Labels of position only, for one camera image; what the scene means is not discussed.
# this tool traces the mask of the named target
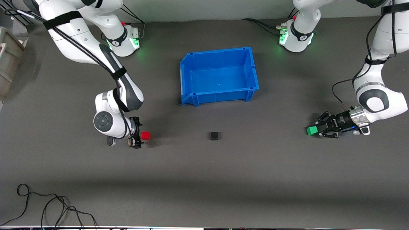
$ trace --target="grey wall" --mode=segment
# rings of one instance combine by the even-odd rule
[[[13,2],[22,5],[22,0]],[[124,0],[124,3],[146,22],[284,18],[293,9],[291,0]],[[380,8],[343,0],[322,7],[321,12],[325,18],[375,16],[380,14]],[[120,10],[115,13],[125,22],[135,22]]]

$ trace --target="grey tabletop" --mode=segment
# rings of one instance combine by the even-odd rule
[[[152,133],[139,150],[108,147],[93,127],[94,98],[115,87],[111,77],[66,59],[42,26],[30,27],[0,113],[1,222],[24,209],[16,187],[26,183],[68,196],[100,225],[408,229],[409,113],[376,122],[370,136],[322,139],[305,129],[326,110],[342,111],[331,86],[362,66],[376,20],[322,19],[297,54],[252,22],[147,24],[141,50],[120,58],[145,96],[126,114]],[[247,46],[260,84],[251,102],[179,105],[186,53]],[[385,84],[406,96],[408,61],[400,54],[383,70]],[[350,83],[335,90],[357,105]],[[212,131],[221,140],[208,140]],[[38,225],[47,201],[33,196],[10,225]],[[49,208],[53,224],[61,207]],[[70,214],[64,224],[78,223]]]

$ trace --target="blue plastic bin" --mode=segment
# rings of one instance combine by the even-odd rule
[[[243,100],[258,90],[251,47],[187,54],[180,62],[182,105]]]

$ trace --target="green block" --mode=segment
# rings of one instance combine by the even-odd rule
[[[318,128],[316,126],[308,127],[307,129],[308,136],[312,136],[318,133]]]

